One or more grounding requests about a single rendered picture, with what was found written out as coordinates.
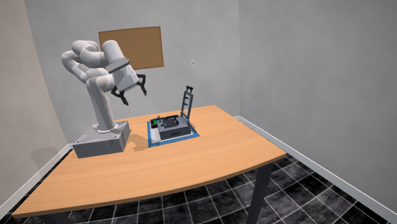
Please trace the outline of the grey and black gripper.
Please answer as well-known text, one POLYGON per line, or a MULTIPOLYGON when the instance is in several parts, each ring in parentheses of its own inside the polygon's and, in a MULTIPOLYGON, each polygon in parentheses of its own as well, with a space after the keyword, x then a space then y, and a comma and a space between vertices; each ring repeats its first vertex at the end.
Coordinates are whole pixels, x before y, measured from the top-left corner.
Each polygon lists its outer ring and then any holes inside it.
POLYGON ((111 92, 116 97, 122 99, 122 102, 128 106, 128 102, 124 97, 124 92, 136 87, 137 85, 141 86, 144 95, 146 96, 147 91, 144 88, 144 84, 146 81, 146 75, 144 74, 136 74, 133 68, 130 65, 127 65, 124 68, 121 68, 112 73, 113 80, 115 82, 115 86, 111 92), (138 78, 143 78, 142 82, 138 82, 138 78), (129 88, 129 89, 128 89, 129 88), (116 90, 120 92, 120 94, 116 94, 116 90), (125 90, 126 89, 126 90, 125 90))

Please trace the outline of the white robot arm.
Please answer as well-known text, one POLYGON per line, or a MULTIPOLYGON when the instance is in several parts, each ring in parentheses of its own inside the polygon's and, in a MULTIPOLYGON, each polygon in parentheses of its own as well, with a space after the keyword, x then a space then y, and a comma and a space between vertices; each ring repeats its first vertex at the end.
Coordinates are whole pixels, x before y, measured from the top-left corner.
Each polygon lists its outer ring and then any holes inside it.
POLYGON ((98 121, 93 129, 98 128, 98 133, 101 134, 115 131, 119 126, 115 124, 110 101, 104 93, 113 90, 115 83, 112 73, 129 65, 129 59, 124 57, 119 45, 113 40, 102 45, 103 52, 98 51, 94 41, 75 41, 71 48, 73 51, 62 54, 61 61, 67 71, 86 84, 98 121))

